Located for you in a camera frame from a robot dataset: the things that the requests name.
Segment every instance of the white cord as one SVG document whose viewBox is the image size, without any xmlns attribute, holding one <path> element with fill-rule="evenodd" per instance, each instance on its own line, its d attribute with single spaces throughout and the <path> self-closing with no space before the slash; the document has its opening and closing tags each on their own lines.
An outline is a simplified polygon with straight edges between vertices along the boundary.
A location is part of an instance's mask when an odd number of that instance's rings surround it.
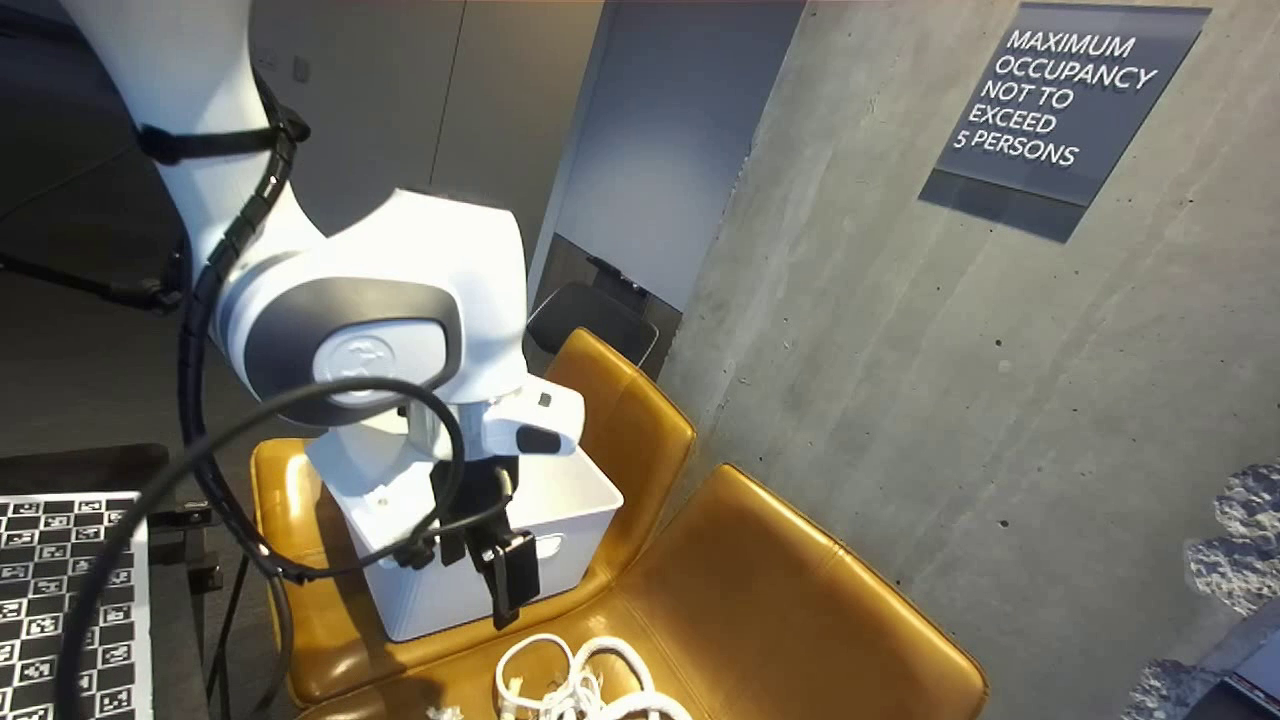
<svg viewBox="0 0 1280 720">
<path fill-rule="evenodd" d="M 554 691 L 543 696 L 543 700 L 530 700 L 520 694 L 520 684 L 512 680 L 512 688 L 502 679 L 507 661 L 517 652 L 536 642 L 554 643 L 568 660 L 568 678 Z M 593 655 L 600 652 L 614 652 L 631 667 L 640 689 L 605 703 L 600 697 L 600 678 L 586 669 L 586 661 Z M 494 670 L 494 683 L 498 685 L 498 694 L 502 696 L 503 710 L 524 707 L 538 712 L 538 720 L 622 720 L 632 712 L 648 711 L 649 720 L 658 720 L 660 715 L 673 720 L 692 720 L 675 698 L 658 692 L 653 687 L 653 675 L 649 666 L 640 659 L 640 653 L 627 644 L 622 638 L 602 635 L 588 641 L 579 648 L 577 655 L 568 650 L 568 644 L 558 635 L 539 633 L 511 646 L 511 648 L 498 661 Z"/>
</svg>

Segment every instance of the sign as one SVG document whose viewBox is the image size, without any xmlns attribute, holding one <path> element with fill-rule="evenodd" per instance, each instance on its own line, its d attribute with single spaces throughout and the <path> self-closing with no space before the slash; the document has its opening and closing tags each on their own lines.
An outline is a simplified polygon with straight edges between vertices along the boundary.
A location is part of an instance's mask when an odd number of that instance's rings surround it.
<svg viewBox="0 0 1280 720">
<path fill-rule="evenodd" d="M 1088 206 L 1207 15 L 1207 8 L 1023 3 L 937 170 Z"/>
</svg>

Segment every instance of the yellow leather chair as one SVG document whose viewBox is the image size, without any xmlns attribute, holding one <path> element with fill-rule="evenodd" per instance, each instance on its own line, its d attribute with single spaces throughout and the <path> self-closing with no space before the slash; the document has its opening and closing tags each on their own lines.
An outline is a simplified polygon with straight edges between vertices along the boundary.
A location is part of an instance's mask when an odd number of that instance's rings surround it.
<svg viewBox="0 0 1280 720">
<path fill-rule="evenodd" d="M 547 378 L 582 395 L 581 446 L 625 498 L 582 583 L 525 607 L 500 633 L 484 619 L 406 643 L 387 638 L 364 575 L 291 584 L 296 639 L 289 692 L 296 703 L 315 705 L 563 615 L 602 593 L 640 553 L 692 447 L 692 425 L 649 378 L 584 329 L 570 336 Z M 342 512 L 305 446 L 284 438 L 253 451 L 257 527 L 289 557 L 315 566 L 349 564 L 355 552 Z"/>
<path fill-rule="evenodd" d="M 695 719 L 972 720 L 982 669 L 874 570 L 730 465 L 717 468 L 672 524 L 607 592 L 554 620 L 494 638 L 406 675 L 312 707 L 305 720 L 425 717 L 458 706 L 495 717 L 494 667 L 532 633 L 571 650 L 600 634 L 631 643 L 660 692 Z M 541 697 L 566 670 L 538 643 L 507 666 Z M 637 689 L 598 656 L 604 700 Z"/>
</svg>

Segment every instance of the white storage bin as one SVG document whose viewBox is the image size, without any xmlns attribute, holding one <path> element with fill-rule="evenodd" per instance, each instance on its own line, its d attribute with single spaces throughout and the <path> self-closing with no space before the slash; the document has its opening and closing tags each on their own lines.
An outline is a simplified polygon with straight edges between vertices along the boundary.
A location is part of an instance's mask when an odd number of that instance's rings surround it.
<svg viewBox="0 0 1280 720">
<path fill-rule="evenodd" d="M 582 582 L 621 506 L 622 493 L 581 448 L 566 457 L 520 457 L 520 488 L 507 506 L 507 516 L 512 528 L 530 530 L 536 538 L 541 585 L 538 600 Z M 352 542 L 360 555 L 375 550 L 358 533 L 352 533 Z M 448 568 L 436 557 L 421 570 L 374 564 L 365 569 L 365 579 L 387 634 L 396 642 L 493 612 L 489 589 L 470 557 Z"/>
</svg>

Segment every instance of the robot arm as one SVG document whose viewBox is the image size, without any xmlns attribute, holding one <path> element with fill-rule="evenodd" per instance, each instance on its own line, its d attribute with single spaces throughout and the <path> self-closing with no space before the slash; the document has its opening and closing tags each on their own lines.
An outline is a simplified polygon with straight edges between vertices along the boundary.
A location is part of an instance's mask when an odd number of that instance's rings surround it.
<svg viewBox="0 0 1280 720">
<path fill-rule="evenodd" d="M 64 5 L 138 127 L 201 136 L 268 124 L 250 67 L 250 0 Z M 262 181 L 269 159 L 270 150 L 262 150 L 157 164 L 191 238 L 193 278 Z M 408 484 L 410 498 L 431 503 L 430 470 L 465 462 L 465 478 L 475 487 L 465 487 L 458 506 L 447 509 L 458 516 L 493 495 L 481 486 L 492 486 L 494 475 L 499 484 L 518 483 L 517 455 L 567 455 L 581 433 L 582 398 L 527 373 L 524 273 L 520 232 L 508 211 L 399 190 L 362 220 L 325 237 L 285 184 L 221 284 L 210 337 L 259 398 L 352 375 L 433 388 L 460 419 L 467 457 L 451 457 L 436 423 L 411 409 L 404 438 L 411 462 L 370 464 L 378 454 L 362 446 L 364 436 L 332 430 L 342 436 L 337 445 L 343 454 L 362 461 L 317 469 L 349 501 L 343 509 L 358 533 L 360 525 L 379 524 L 376 507 L 361 505 L 361 497 Z M 288 419 L 349 425 L 396 402 L 383 392 L 346 393 L 301 406 Z M 346 470 L 342 477 L 338 468 Z M 504 516 L 466 533 L 483 573 L 481 556 L 497 550 L 500 557 L 504 544 L 518 544 Z M 444 555 L 444 561 L 458 559 L 456 547 L 451 552 L 445 546 Z M 536 594 L 536 564 L 532 570 Z M 494 589 L 493 573 L 485 577 Z M 512 598 L 502 594 L 509 606 Z M 525 596 L 515 593 L 516 607 Z"/>
</svg>

